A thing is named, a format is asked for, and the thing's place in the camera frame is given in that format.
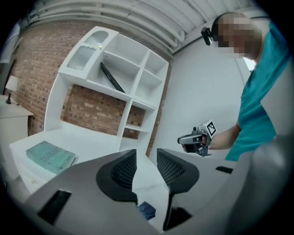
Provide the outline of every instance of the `black slot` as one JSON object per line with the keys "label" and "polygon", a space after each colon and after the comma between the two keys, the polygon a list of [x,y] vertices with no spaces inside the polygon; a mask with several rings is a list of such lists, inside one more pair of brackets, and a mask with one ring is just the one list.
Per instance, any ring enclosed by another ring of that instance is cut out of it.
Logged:
{"label": "black slot", "polygon": [[46,222],[53,225],[70,196],[71,193],[69,192],[57,191],[39,211],[38,215]]}
{"label": "black slot", "polygon": [[118,84],[118,82],[115,80],[115,78],[112,76],[110,71],[106,68],[106,66],[102,62],[100,63],[100,65],[101,65],[101,70],[104,72],[105,76],[109,79],[109,81],[112,83],[115,89],[125,93],[125,91],[121,88],[121,86]]}
{"label": "black slot", "polygon": [[229,167],[217,167],[215,169],[218,171],[222,171],[224,173],[227,173],[227,174],[231,174],[233,172],[233,169],[229,168]]}

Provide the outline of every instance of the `white shelving unit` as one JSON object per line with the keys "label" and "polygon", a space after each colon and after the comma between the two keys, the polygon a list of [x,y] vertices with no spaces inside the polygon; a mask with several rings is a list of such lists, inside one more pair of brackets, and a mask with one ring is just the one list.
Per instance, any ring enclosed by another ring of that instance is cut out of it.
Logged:
{"label": "white shelving unit", "polygon": [[[101,70],[101,62],[125,93],[116,90],[109,82]],[[78,163],[127,149],[137,149],[145,155],[167,70],[168,62],[140,43],[106,28],[94,27],[89,31],[60,66],[48,98],[44,131],[10,145],[18,169],[26,168],[32,173],[30,177],[23,175],[29,191],[34,192],[54,177],[54,174],[26,157],[27,149],[44,140],[76,153]],[[60,120],[62,106],[72,84],[126,101],[117,135],[96,132]],[[141,127],[126,123],[131,106],[145,110]],[[139,131],[138,139],[124,138],[125,129]],[[31,185],[28,177],[32,182],[38,181],[38,186]]]}

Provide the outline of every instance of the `desk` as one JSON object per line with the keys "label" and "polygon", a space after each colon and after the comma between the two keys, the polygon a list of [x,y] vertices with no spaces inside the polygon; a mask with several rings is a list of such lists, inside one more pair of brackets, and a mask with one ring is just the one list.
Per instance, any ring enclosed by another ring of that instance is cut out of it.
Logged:
{"label": "desk", "polygon": [[25,108],[5,103],[6,95],[0,95],[0,161],[12,179],[19,176],[9,144],[28,136],[28,116],[33,113]]}

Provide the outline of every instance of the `book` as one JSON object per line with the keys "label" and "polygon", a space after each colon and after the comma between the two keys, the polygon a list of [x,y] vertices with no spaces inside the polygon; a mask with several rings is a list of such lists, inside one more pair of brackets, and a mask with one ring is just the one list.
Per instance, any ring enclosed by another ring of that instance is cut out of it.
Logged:
{"label": "book", "polygon": [[59,148],[47,141],[26,150],[29,159],[44,169],[59,174],[75,161],[75,153]]}

